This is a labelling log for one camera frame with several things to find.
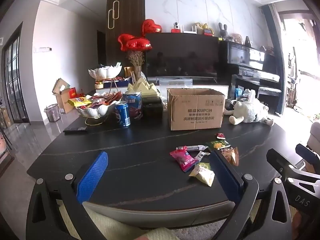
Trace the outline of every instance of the red candy wrapper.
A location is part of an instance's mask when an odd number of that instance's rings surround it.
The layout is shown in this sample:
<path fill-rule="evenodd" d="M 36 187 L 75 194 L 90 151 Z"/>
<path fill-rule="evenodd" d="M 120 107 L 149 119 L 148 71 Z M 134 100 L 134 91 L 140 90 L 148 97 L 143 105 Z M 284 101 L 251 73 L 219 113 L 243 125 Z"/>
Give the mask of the red candy wrapper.
<path fill-rule="evenodd" d="M 176 161 L 180 164 L 183 172 L 187 172 L 190 170 L 196 163 L 199 161 L 194 159 L 187 152 L 187 146 L 183 146 L 181 149 L 177 149 L 173 152 L 170 152 L 170 155 L 176 159 Z"/>
<path fill-rule="evenodd" d="M 217 133 L 217 139 L 225 140 L 226 138 L 224 137 L 223 133 Z"/>

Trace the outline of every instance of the red heart balloon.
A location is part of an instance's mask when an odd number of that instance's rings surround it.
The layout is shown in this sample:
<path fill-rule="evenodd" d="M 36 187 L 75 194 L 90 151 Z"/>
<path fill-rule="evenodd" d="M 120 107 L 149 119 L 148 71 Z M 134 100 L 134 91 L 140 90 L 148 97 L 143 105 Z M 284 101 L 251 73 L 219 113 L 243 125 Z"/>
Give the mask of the red heart balloon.
<path fill-rule="evenodd" d="M 131 35 L 131 34 L 123 33 L 123 34 L 119 35 L 118 41 L 121 44 L 121 48 L 120 48 L 121 51 L 127 51 L 128 50 L 126 44 L 127 44 L 127 41 L 132 39 L 132 38 L 134 38 L 134 36 Z"/>
<path fill-rule="evenodd" d="M 155 24 L 154 20 L 147 19 L 142 24 L 142 36 L 146 33 L 160 33 L 162 32 L 162 27 L 159 24 Z"/>
<path fill-rule="evenodd" d="M 148 50 L 152 49 L 149 40 L 143 37 L 134 37 L 127 41 L 126 47 L 131 50 Z"/>

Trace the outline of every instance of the pink snack package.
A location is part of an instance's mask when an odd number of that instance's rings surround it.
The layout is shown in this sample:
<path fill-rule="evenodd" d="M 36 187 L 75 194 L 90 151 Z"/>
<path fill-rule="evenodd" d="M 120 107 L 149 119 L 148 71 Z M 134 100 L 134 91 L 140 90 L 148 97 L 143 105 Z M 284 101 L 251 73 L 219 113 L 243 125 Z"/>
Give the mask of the pink snack package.
<path fill-rule="evenodd" d="M 190 170 L 196 163 L 199 161 L 191 157 L 187 152 L 187 146 L 183 146 L 181 149 L 177 149 L 173 152 L 170 152 L 170 155 L 176 159 L 180 164 L 183 172 Z"/>

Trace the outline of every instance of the trash can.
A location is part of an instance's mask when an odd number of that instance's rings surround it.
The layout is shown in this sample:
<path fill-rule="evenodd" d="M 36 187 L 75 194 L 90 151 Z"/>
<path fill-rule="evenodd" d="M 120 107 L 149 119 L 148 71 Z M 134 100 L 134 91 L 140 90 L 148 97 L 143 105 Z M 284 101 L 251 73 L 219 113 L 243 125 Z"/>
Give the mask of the trash can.
<path fill-rule="evenodd" d="M 49 122 L 57 122 L 61 118 L 58 104 L 47 106 L 44 112 L 47 114 Z"/>

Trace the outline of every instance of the tile floor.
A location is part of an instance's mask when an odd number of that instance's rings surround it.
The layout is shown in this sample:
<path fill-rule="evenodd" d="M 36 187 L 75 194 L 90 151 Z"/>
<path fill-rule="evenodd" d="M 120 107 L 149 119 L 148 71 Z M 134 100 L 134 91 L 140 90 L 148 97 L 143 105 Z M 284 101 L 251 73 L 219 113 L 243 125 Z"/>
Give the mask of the tile floor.
<path fill-rule="evenodd" d="M 78 114 L 75 110 L 62 115 L 57 123 L 19 124 L 7 129 L 15 157 L 0 177 L 0 212 L 17 237 L 25 239 L 26 217 L 35 180 L 26 171 L 42 151 L 71 124 Z M 292 138 L 307 144 L 312 122 L 293 109 L 286 108 L 282 117 L 272 116 Z"/>

